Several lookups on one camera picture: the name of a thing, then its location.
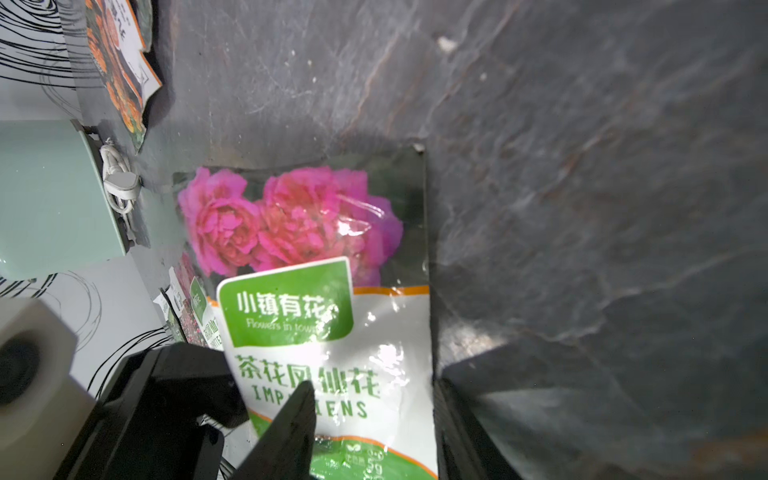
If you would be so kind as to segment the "orange marigold seed packet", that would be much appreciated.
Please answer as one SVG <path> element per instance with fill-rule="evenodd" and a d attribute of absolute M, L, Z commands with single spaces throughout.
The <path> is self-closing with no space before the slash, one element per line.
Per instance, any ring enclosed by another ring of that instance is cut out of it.
<path fill-rule="evenodd" d="M 139 151 L 147 133 L 145 109 L 163 86 L 148 59 L 154 2 L 86 0 L 85 18 L 88 46 L 100 78 Z"/>

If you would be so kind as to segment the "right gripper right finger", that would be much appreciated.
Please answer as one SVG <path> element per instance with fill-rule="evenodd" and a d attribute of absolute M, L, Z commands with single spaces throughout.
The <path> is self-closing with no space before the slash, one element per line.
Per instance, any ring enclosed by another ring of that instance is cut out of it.
<path fill-rule="evenodd" d="M 310 473 L 317 415 L 315 390 L 304 381 L 294 390 L 232 479 L 313 479 Z"/>

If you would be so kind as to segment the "pink flower field seed packet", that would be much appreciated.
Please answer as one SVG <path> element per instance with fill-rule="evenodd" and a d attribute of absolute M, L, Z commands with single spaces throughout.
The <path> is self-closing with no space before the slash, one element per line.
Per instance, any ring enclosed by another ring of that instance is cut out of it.
<path fill-rule="evenodd" d="M 161 289 L 153 300 L 162 312 L 165 330 L 177 342 L 222 351 L 214 306 L 195 274 L 189 255 L 184 253 L 168 273 L 168 287 Z"/>

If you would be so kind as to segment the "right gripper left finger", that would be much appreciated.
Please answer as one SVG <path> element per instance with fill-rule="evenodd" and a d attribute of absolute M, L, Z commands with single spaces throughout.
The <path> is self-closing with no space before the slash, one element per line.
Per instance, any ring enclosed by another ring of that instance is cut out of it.
<path fill-rule="evenodd" d="M 215 479 L 248 415 L 223 352 L 186 343 L 122 360 L 55 476 Z"/>

